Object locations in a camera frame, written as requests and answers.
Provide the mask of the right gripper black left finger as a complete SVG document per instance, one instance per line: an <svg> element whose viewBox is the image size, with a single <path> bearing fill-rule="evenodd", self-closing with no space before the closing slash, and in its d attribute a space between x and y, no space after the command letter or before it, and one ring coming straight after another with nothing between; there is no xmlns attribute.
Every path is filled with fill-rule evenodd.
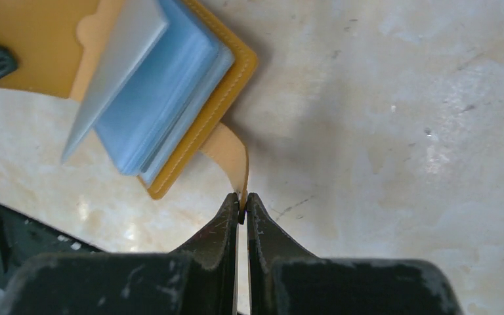
<svg viewBox="0 0 504 315"><path fill-rule="evenodd" d="M228 194L215 216L173 251L192 258L182 314L238 313L239 211L238 195Z"/></svg>

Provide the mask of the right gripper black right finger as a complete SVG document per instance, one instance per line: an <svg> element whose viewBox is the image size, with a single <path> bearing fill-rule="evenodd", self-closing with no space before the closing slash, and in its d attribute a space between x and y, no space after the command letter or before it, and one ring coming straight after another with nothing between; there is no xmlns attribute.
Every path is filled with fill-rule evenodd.
<svg viewBox="0 0 504 315"><path fill-rule="evenodd" d="M249 261L249 294L252 314L275 313L274 263L314 258L268 214L260 196L250 193L246 201Z"/></svg>

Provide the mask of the yellow leather card holder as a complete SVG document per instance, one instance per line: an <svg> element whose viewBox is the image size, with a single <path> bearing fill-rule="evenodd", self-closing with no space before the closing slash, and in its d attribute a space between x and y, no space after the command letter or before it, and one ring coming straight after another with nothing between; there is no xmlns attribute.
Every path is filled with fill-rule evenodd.
<svg viewBox="0 0 504 315"><path fill-rule="evenodd" d="M221 119L258 58L199 1L0 1L0 46L18 63L0 88L79 102L63 160L95 131L158 200L202 152L245 204L247 148Z"/></svg>

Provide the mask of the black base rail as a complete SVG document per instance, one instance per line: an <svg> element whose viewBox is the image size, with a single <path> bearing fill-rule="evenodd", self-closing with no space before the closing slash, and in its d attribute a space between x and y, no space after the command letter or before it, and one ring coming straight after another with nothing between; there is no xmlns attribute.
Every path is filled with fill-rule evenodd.
<svg viewBox="0 0 504 315"><path fill-rule="evenodd" d="M79 238L0 204L0 298L14 273L33 256L101 251Z"/></svg>

